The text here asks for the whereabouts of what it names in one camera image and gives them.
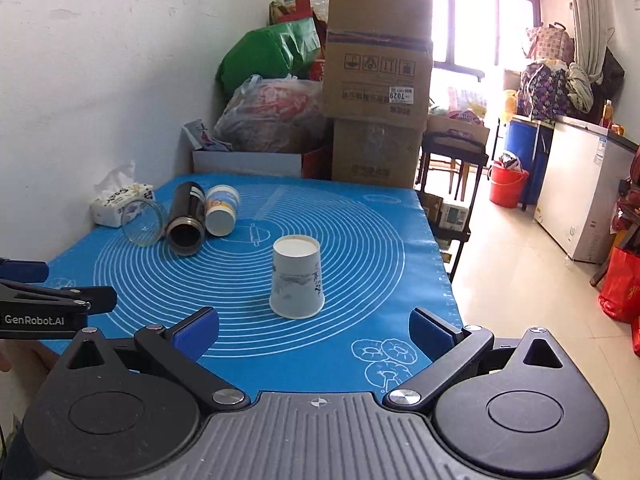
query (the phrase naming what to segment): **blue silicone mat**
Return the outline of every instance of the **blue silicone mat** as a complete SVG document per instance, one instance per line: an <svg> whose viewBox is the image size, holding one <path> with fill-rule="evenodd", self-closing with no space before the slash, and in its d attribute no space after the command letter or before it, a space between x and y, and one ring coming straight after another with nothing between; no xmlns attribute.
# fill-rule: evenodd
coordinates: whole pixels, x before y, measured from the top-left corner
<svg viewBox="0 0 640 480"><path fill-rule="evenodd" d="M170 208L185 180L205 190L234 186L238 221L190 257L164 240L140 248L120 229L98 227L53 260L46 286L112 285L118 305L90 323L107 337L149 323L171 326L203 306L220 316L220 337L199 363L255 398L259 390L372 391L382 395L428 366L408 319L423 306L462 322L428 222L407 189L242 175L178 177L156 193ZM271 250L280 236L321 245L323 309L287 320L269 308ZM47 341L57 352L68 341Z"/></svg>

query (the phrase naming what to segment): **green plastic bag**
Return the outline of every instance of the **green plastic bag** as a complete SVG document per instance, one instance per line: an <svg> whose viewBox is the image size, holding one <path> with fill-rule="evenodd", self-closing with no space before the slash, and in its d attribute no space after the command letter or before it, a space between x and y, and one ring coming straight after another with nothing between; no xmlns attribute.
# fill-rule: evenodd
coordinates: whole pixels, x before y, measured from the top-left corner
<svg viewBox="0 0 640 480"><path fill-rule="evenodd" d="M318 55L320 40L312 18L252 30L226 54L217 79L227 99L253 74L265 79L304 77Z"/></svg>

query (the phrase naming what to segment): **triangular cutout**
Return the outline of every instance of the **triangular cutout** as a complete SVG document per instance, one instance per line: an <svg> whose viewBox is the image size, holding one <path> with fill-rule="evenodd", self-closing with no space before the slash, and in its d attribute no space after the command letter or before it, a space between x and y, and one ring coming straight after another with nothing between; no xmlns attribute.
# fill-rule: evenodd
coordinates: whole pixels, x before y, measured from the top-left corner
<svg viewBox="0 0 640 480"><path fill-rule="evenodd" d="M560 359L544 339L534 339L524 358L524 364L545 368L562 368Z"/></svg>
<svg viewBox="0 0 640 480"><path fill-rule="evenodd" d="M78 368L88 368L90 366L101 366L104 359L100 355L98 347L93 341L83 341L82 345L69 362L68 368L78 370Z"/></svg>

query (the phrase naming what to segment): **upside-down paper cup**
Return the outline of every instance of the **upside-down paper cup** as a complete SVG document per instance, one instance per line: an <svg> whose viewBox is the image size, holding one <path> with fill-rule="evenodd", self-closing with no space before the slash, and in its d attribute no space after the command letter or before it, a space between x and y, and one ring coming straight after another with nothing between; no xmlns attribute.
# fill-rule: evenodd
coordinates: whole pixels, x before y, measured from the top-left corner
<svg viewBox="0 0 640 480"><path fill-rule="evenodd" d="M289 235L273 244L271 309L287 319L305 319L324 305L320 244L310 236Z"/></svg>

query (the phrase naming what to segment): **black thermos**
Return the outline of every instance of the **black thermos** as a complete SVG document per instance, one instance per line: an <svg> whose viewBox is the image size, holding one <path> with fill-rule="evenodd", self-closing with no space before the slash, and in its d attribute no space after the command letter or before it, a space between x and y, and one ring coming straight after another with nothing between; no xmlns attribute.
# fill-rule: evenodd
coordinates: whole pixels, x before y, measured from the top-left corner
<svg viewBox="0 0 640 480"><path fill-rule="evenodd" d="M189 180L175 188L166 240L176 254L190 256L200 250L204 237L204 190Z"/></svg>

